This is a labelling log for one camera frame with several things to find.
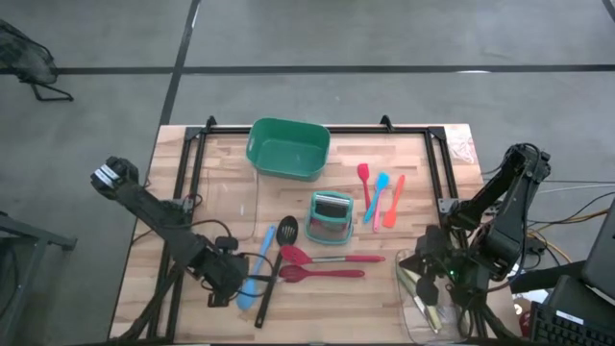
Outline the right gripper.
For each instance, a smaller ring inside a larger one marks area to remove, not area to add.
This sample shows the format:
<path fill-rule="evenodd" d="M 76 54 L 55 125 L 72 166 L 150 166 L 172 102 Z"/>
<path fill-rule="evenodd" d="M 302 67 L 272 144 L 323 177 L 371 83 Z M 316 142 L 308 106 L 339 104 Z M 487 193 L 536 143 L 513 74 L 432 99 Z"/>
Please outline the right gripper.
<path fill-rule="evenodd" d="M 455 255 L 447 234 L 436 225 L 428 225 L 425 234 L 417 241 L 415 254 L 398 262 L 401 268 L 419 274 L 416 292 L 425 305 L 436 306 L 438 303 L 436 277 L 446 277 L 450 289 L 457 286 Z"/>

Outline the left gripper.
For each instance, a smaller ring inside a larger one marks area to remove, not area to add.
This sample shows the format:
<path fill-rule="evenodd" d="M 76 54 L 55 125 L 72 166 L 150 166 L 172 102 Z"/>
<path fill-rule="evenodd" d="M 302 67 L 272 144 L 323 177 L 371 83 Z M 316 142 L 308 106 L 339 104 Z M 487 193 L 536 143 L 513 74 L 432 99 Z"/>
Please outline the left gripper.
<path fill-rule="evenodd" d="M 278 275 L 250 275 L 249 260 L 236 253 L 239 242 L 232 236 L 219 236 L 214 241 L 197 235 L 203 247 L 190 261 L 190 274 L 209 291 L 208 307 L 225 308 L 247 279 L 257 283 L 283 283 Z"/>

